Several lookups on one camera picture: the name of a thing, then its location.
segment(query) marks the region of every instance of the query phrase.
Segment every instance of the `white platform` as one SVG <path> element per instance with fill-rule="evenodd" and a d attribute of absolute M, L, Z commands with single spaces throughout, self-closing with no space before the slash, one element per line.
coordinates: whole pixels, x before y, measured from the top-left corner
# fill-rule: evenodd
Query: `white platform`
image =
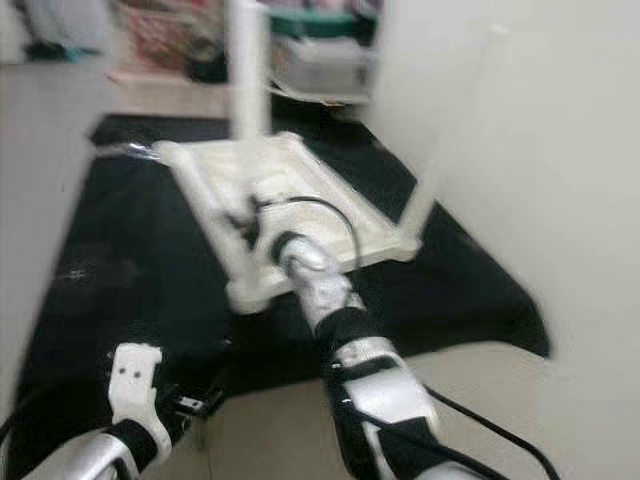
<path fill-rule="evenodd" d="M 402 236 L 386 216 L 309 151 L 298 135 L 281 133 L 268 137 L 265 143 L 264 158 L 256 162 L 253 193 L 260 201 L 281 203 L 262 211 L 261 234 L 253 251 L 226 216 L 242 201 L 244 176 L 235 161 L 235 142 L 154 145 L 171 167 L 229 276 L 227 292 L 235 310 L 263 310 L 272 297 L 291 289 L 270 258 L 273 241 L 283 231 L 304 233 L 320 241 L 344 271 L 355 265 L 353 239 L 343 221 L 321 205 L 282 202 L 289 197 L 319 197 L 342 210 L 357 230 L 363 265 L 388 259 L 408 261 L 415 256 L 420 241 Z"/>

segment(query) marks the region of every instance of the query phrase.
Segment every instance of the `black wire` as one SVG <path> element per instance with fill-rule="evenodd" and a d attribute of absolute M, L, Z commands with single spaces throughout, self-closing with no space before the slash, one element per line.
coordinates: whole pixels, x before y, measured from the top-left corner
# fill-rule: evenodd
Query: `black wire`
<path fill-rule="evenodd" d="M 351 223 L 351 220 L 349 220 L 349 217 L 347 217 L 344 214 L 344 212 L 340 210 L 338 207 L 336 207 L 333 203 L 328 202 L 322 198 L 300 195 L 296 197 L 290 197 L 285 200 L 285 203 L 303 203 L 303 202 L 317 203 L 318 205 L 327 207 L 328 209 L 335 212 L 342 219 L 344 224 L 349 229 L 349 233 L 351 234 L 351 238 L 353 239 L 353 249 L 355 251 L 355 256 L 356 256 L 355 265 L 353 267 L 354 273 L 357 273 L 358 271 L 360 271 L 360 268 L 362 268 L 362 247 L 360 244 L 360 237 L 358 237 L 358 232 L 353 226 L 353 223 Z"/>
<path fill-rule="evenodd" d="M 285 200 L 285 203 L 315 203 L 317 205 L 321 205 L 323 207 L 328 208 L 335 214 L 337 214 L 340 219 L 344 222 L 346 227 L 349 229 L 349 233 L 351 234 L 351 238 L 353 239 L 353 250 L 355 255 L 355 263 L 353 266 L 353 274 L 351 275 L 351 283 L 358 286 L 360 281 L 360 269 L 362 268 L 362 247 L 360 243 L 360 237 L 358 236 L 358 232 L 354 227 L 349 217 L 347 217 L 342 210 L 336 207 L 333 203 L 324 200 L 319 197 L 311 197 L 307 195 L 299 195 L 295 197 L 289 197 Z M 353 289 L 347 293 L 344 298 L 343 307 L 347 307 L 349 305 L 349 301 L 353 295 Z"/>
<path fill-rule="evenodd" d="M 350 403 L 339 403 L 338 405 L 340 405 L 344 410 L 346 410 L 347 412 L 355 415 L 356 417 L 359 417 L 360 420 L 364 420 L 366 422 L 369 422 L 373 425 L 375 425 L 376 427 L 385 430 L 389 433 L 392 433 L 393 435 L 395 435 L 398 438 L 402 438 L 403 440 L 406 440 L 407 442 L 420 447 L 420 448 L 424 448 L 425 450 L 429 450 L 437 455 L 441 455 L 443 457 L 446 457 L 450 460 L 453 460 L 457 463 L 459 463 L 460 465 L 463 465 L 471 470 L 473 470 L 474 472 L 477 472 L 483 476 L 485 476 L 486 478 L 490 479 L 490 480 L 509 480 L 509 478 L 505 477 L 504 475 L 502 475 L 501 473 L 495 471 L 493 468 L 485 465 L 482 462 L 479 462 L 478 460 L 471 458 L 467 455 L 465 455 L 462 452 L 459 452 L 457 450 L 454 450 L 453 448 L 449 448 L 445 445 L 441 445 L 439 443 L 429 443 L 424 441 L 421 438 L 418 438 L 408 432 L 406 432 L 405 430 L 402 430 L 401 428 L 396 427 L 393 424 L 387 423 L 381 419 L 379 419 L 378 417 L 374 417 L 373 415 L 370 415 L 366 412 L 363 412 L 362 410 L 358 410 L 356 407 L 354 407 L 352 404 Z"/>
<path fill-rule="evenodd" d="M 526 440 L 518 437 L 517 435 L 505 430 L 499 425 L 496 425 L 491 420 L 488 420 L 483 416 L 478 415 L 477 413 L 469 410 L 468 408 L 463 407 L 459 403 L 456 403 L 453 400 L 445 397 L 444 395 L 442 395 L 441 393 L 438 393 L 437 391 L 428 387 L 427 385 L 423 385 L 423 387 L 427 392 L 429 392 L 429 395 L 431 395 L 436 400 L 442 402 L 449 408 L 452 408 L 453 410 L 456 410 L 457 412 L 460 412 L 463 415 L 466 415 L 467 417 L 478 422 L 483 427 L 488 428 L 492 432 L 500 435 L 502 438 L 509 440 L 514 445 L 517 445 L 523 450 L 526 450 L 527 452 L 529 452 L 536 460 L 538 460 L 538 462 L 540 462 L 540 464 L 542 465 L 542 468 L 544 468 L 545 473 L 551 480 L 560 480 L 560 476 L 558 475 L 558 472 L 556 472 L 556 469 L 553 467 L 553 464 L 551 463 L 551 461 L 537 447 L 530 444 Z"/>

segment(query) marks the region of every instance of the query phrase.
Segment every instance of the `white pvc pipe frame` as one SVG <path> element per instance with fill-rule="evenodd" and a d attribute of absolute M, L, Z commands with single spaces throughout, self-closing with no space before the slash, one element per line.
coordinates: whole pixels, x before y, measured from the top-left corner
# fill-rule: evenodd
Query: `white pvc pipe frame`
<path fill-rule="evenodd" d="M 264 138 L 270 133 L 269 14 L 268 7 L 255 0 L 233 0 L 230 15 L 232 132 L 238 142 L 237 161 L 244 167 L 245 193 L 250 193 L 259 174 L 256 160 L 264 154 Z M 437 182 L 432 177 L 420 172 L 402 214 L 398 228 L 407 239 L 419 238 L 427 221 Z"/>

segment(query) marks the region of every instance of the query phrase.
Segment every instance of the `black fabric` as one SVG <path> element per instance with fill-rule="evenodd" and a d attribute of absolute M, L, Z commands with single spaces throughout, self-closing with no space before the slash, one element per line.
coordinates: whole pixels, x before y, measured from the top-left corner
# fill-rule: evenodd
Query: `black fabric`
<path fill-rule="evenodd" d="M 411 196 L 416 179 L 361 123 L 340 122 L 315 106 L 290 105 L 277 100 L 273 131 L 301 135 L 316 155 L 342 175 L 354 189 L 397 222 Z M 158 140 L 196 142 L 229 136 L 222 119 L 175 119 L 109 115 L 92 135 L 96 145 Z"/>
<path fill-rule="evenodd" d="M 318 118 L 309 118 L 276 123 L 304 133 L 323 160 L 397 218 L 415 183 L 406 169 L 362 125 L 331 120 L 314 127 Z M 92 138 L 194 141 L 227 132 L 225 121 L 107 116 Z M 441 206 L 423 239 L 413 262 L 367 267 L 358 279 L 373 327 L 401 354 L 488 340 L 549 354 L 535 303 Z M 108 353 L 120 342 L 161 346 L 162 383 L 195 397 L 223 364 L 231 395 L 319 376 L 319 350 L 292 294 L 264 313 L 234 316 L 225 284 L 166 167 L 95 160 L 25 357 L 18 398 L 43 384 L 56 388 L 30 406 L 14 431 L 7 479 L 21 478 L 72 436 L 108 425 Z"/>

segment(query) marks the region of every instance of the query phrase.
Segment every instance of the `plastic storage box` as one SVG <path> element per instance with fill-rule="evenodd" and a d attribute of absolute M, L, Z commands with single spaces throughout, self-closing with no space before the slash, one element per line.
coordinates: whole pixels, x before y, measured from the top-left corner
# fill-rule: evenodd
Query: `plastic storage box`
<path fill-rule="evenodd" d="M 354 39 L 276 35 L 272 45 L 272 75 L 278 85 L 337 96 L 367 93 L 372 56 Z"/>

